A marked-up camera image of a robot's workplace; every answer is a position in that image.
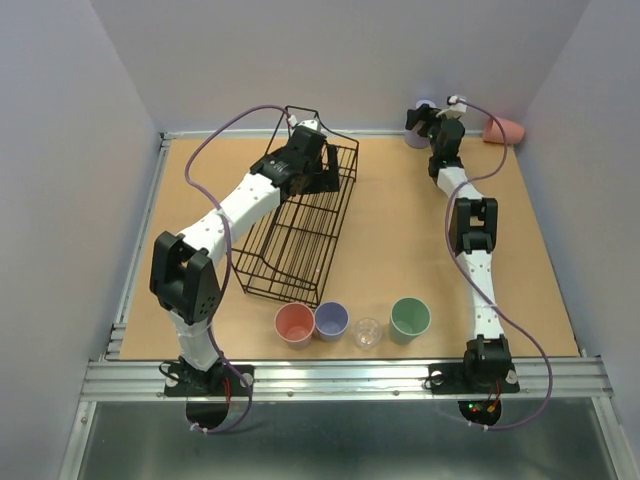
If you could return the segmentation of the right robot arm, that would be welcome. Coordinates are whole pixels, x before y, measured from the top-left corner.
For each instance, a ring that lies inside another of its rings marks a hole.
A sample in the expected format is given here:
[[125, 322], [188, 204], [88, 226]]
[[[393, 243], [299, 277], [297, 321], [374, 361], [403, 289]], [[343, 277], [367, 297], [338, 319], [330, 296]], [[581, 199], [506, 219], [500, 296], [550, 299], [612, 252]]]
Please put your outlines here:
[[435, 394], [483, 394], [506, 384], [512, 357], [496, 312], [492, 278], [497, 244], [498, 202], [481, 194], [469, 180], [459, 149], [465, 136], [464, 105], [441, 110], [422, 100], [406, 114], [405, 130], [414, 148], [431, 149], [428, 173], [448, 197], [447, 246], [469, 284], [470, 338], [460, 360], [430, 370]]

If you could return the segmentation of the large purple cup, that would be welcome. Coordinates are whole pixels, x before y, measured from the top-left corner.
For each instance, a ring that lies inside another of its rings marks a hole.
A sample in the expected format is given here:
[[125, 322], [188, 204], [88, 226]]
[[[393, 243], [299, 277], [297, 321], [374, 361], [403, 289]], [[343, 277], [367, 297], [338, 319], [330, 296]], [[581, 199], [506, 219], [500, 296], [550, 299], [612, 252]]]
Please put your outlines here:
[[[423, 105], [427, 105], [430, 108], [435, 108], [436, 104], [430, 99], [420, 99], [415, 103], [414, 109], [417, 110]], [[414, 149], [425, 149], [430, 146], [429, 140], [426, 137], [422, 137], [418, 134], [418, 131], [422, 127], [423, 123], [418, 122], [411, 130], [406, 129], [404, 131], [405, 143]]]

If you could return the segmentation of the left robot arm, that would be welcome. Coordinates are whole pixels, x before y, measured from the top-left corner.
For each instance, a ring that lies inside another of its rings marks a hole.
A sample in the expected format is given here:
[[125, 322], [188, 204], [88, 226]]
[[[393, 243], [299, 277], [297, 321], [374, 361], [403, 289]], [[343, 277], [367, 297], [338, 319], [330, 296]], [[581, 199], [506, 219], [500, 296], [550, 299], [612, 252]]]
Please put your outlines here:
[[292, 197], [339, 189], [337, 147], [327, 141], [320, 122], [292, 128], [284, 146], [265, 154], [222, 201], [201, 191], [214, 208], [177, 234], [161, 233], [153, 245], [150, 291], [170, 313], [191, 368], [209, 371], [221, 358], [211, 323], [226, 290], [215, 269], [231, 266], [233, 243]]

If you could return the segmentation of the green cup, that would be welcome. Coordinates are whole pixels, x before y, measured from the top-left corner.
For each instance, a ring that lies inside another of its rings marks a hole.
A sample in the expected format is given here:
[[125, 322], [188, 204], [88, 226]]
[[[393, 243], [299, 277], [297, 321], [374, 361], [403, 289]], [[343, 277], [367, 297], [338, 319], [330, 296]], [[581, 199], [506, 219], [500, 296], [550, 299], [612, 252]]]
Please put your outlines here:
[[420, 299], [405, 297], [392, 307], [389, 336], [398, 345], [407, 345], [424, 334], [432, 323], [429, 307]]

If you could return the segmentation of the pink cup back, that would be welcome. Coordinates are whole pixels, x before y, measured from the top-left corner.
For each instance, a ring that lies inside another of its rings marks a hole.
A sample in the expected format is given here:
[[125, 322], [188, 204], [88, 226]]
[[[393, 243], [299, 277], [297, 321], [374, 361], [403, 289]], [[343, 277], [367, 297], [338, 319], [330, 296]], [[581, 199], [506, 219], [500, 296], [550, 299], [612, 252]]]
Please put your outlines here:
[[525, 136], [522, 125], [504, 118], [489, 118], [485, 124], [482, 140], [486, 143], [517, 145]]

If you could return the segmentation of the black wire dish rack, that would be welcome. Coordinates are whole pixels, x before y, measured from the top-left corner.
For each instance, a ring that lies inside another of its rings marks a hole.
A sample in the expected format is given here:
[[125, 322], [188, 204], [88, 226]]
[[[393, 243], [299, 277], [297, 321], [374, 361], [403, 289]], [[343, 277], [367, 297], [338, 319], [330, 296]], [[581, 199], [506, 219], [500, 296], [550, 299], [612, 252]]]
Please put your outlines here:
[[233, 269], [246, 294], [311, 308], [322, 295], [357, 180], [359, 141], [328, 128], [313, 109], [288, 106], [300, 120], [317, 117], [338, 147], [340, 189], [299, 195], [255, 224], [233, 248]]

